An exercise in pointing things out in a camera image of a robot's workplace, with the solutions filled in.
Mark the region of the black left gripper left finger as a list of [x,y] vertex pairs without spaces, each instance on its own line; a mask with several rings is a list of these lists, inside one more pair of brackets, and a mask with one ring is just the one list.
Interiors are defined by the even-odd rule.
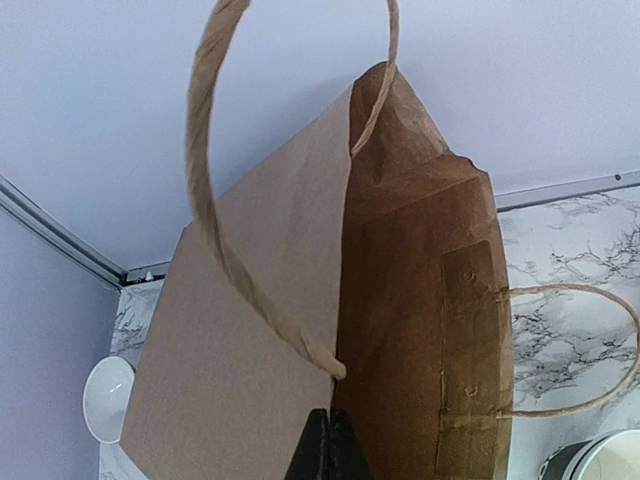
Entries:
[[330,424],[326,409],[313,409],[287,469],[285,480],[330,479]]

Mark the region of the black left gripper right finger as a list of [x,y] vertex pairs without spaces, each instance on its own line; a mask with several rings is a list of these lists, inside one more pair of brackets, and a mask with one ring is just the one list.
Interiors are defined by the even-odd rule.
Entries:
[[329,417],[329,478],[373,480],[366,456],[347,413],[331,408]]

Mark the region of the stacked black paper cups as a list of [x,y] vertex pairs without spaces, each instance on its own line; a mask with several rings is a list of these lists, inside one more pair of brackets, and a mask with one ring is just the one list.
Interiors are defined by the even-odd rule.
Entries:
[[636,480],[639,478],[639,430],[609,432],[564,446],[540,466],[540,480]]

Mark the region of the aluminium frame post left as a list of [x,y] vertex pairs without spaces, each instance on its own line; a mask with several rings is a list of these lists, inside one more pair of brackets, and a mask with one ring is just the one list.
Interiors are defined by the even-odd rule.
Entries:
[[1,209],[68,260],[114,288],[159,281],[169,271],[169,262],[130,270],[118,266],[62,226],[4,175],[1,176]]

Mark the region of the brown paper bag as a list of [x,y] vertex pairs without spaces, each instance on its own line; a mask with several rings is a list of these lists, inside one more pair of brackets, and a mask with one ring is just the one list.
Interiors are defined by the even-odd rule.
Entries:
[[193,212],[137,367],[121,448],[150,479],[284,479],[313,409],[343,409],[373,479],[503,479],[511,302],[489,176],[388,57],[222,197],[214,90],[244,1],[196,51]]

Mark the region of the orange object behind left arm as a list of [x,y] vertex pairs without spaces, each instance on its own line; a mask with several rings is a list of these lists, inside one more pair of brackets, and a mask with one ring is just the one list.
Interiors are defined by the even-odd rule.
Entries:
[[103,358],[89,373],[82,410],[87,429],[101,444],[120,441],[134,381],[134,368],[119,356]]

